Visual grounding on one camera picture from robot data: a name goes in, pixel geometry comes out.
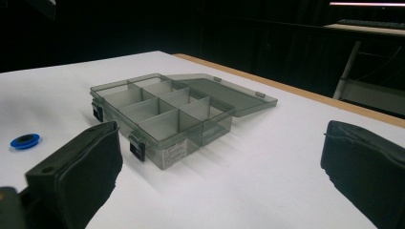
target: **wooden table edge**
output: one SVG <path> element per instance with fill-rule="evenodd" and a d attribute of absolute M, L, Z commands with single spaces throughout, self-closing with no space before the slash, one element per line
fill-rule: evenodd
<path fill-rule="evenodd" d="M 266 79 L 266 78 L 263 78 L 263 77 L 260 77 L 260 76 L 257 76 L 257 75 L 251 74 L 251 73 L 244 73 L 239 70 L 231 69 L 226 66 L 222 66 L 222 65 L 215 64 L 215 63 L 212 63 L 212 62 L 209 62 L 206 60 L 202 60 L 200 58 L 193 57 L 193 56 L 190 56 L 187 54 L 176 53 L 173 55 L 178 58 L 184 59 L 184 60 L 188 60 L 188 61 L 191 61 L 194 63 L 204 65 L 206 67 L 210 67 L 210 68 L 220 70 L 220 71 L 223 71 L 226 73 L 232 73 L 232 74 L 238 75 L 240 77 L 244 77 L 247 79 L 254 80 L 256 82 L 266 84 L 273 88 L 277 88 L 277 89 L 280 89 L 280 90 L 283 90 L 283 91 L 286 91 L 286 92 L 289 92 L 292 94 L 297 94 L 297 95 L 330 105 L 330 106 L 338 108 L 338 109 L 342 109 L 342 110 L 345 110 L 345 111 L 348 111 L 351 113 L 363 115 L 363 116 L 366 116 L 366 117 L 369 117 L 369 118 L 372 118 L 372 119 L 375 119 L 378 121 L 382 121 L 382 122 L 385 122 L 385 123 L 388 123 L 391 125 L 405 128 L 405 119 L 402 119 L 399 117 L 394 117 L 394 116 L 391 116 L 388 114 L 382 114 L 380 112 L 376 112 L 376 111 L 373 111 L 370 109 L 362 108 L 359 106 L 352 105 L 350 103 L 346 103 L 346 102 L 339 101 L 339 100 L 336 100 L 336 99 L 333 99 L 330 97 L 326 97 L 321 94 L 311 93 L 311 92 L 308 92 L 308 91 L 305 91 L 302 89 L 298 89 L 298 88 L 295 88 L 295 87 L 292 87 L 292 86 L 289 86 L 286 84 L 282 84 L 282 83 L 279 83 L 279 82 L 276 82 L 276 81 L 273 81 L 270 79 Z"/>

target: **white surface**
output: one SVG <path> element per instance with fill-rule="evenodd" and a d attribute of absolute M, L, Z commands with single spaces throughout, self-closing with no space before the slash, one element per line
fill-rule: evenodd
<path fill-rule="evenodd" d="M 25 172 L 98 123 L 90 87 L 148 73 L 208 73 L 279 102 L 234 118 L 230 133 L 166 171 L 138 162 L 121 137 L 117 187 L 88 228 L 374 228 L 321 169 L 324 132 L 339 120 L 404 147 L 404 129 L 162 52 L 1 73 L 0 186 L 21 191 Z M 41 142 L 10 148 L 27 133 Z"/>

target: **table surface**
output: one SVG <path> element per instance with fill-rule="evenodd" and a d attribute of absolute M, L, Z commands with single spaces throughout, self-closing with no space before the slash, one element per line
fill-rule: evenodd
<path fill-rule="evenodd" d="M 0 186 L 23 190 L 25 172 L 98 124 L 91 87 L 148 73 L 208 73 L 279 102 L 234 118 L 228 134 L 165 171 L 148 159 L 140 163 L 121 135 L 117 187 L 88 228 L 375 228 L 321 169 L 324 132 L 330 120 L 339 120 L 405 147 L 401 119 L 232 71 L 186 55 L 147 52 L 0 73 Z M 10 147 L 28 133 L 41 135 L 38 145 Z"/>

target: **plastic organizer box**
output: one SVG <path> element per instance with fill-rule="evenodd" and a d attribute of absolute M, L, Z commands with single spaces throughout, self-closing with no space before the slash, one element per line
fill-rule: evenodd
<path fill-rule="evenodd" d="M 162 170 L 230 131 L 233 116 L 277 99 L 207 74 L 158 73 L 91 88 L 95 117 L 115 121 L 141 161 Z"/>

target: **blue bottle cap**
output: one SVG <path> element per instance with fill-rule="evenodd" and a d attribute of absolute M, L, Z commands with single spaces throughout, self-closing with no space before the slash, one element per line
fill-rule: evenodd
<path fill-rule="evenodd" d="M 10 146 L 14 147 L 15 149 L 18 149 L 18 150 L 28 149 L 28 148 L 31 148 L 32 146 L 36 145 L 36 143 L 38 143 L 38 140 L 39 140 L 39 135 L 37 135 L 37 134 L 22 135 L 16 139 L 14 139 L 10 143 Z"/>

